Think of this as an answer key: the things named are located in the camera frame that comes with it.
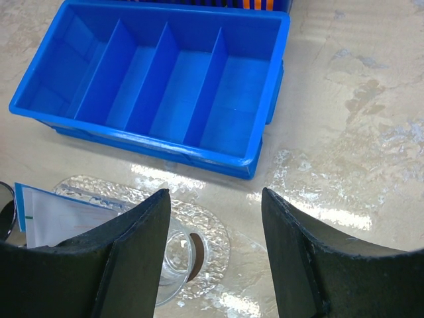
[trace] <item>orange item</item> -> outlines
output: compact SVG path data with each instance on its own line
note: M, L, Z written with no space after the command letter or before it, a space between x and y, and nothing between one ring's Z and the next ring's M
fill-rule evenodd
M254 8L255 10L260 10L260 5L262 4L261 0L254 0ZM266 2L266 9L269 11L272 11L272 7L274 6L274 0L268 0ZM250 1L249 0L243 0L243 7L245 9L250 9Z

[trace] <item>white paper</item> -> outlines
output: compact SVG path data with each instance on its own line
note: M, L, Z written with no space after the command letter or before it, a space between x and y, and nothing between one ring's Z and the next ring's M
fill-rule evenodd
M118 215L116 211L31 187L23 188L26 247L56 246Z

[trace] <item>beige tile floor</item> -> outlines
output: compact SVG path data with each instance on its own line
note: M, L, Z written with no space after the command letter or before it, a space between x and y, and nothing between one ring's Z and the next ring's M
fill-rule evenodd
M277 316L260 218L264 186L359 238L424 246L423 0L294 0L284 83L249 182L66 138L11 115L9 101L60 2L0 0L0 177L43 189L76 174L169 187L214 213L229 229L236 265L205 299L170 303L158 318Z

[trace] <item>black object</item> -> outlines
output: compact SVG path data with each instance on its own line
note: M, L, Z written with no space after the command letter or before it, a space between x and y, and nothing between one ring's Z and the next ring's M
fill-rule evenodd
M15 193L13 189L0 181L0 240L7 240L16 223Z
M351 237L269 189L262 222L280 317L424 317L424 250Z
M0 316L153 317L170 212L160 190L52 248L0 242Z

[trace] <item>blue plastic bin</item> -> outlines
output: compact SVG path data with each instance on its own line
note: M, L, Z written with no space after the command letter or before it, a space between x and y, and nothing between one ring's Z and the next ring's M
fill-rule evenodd
M252 178L285 13L66 1L9 109L58 133Z

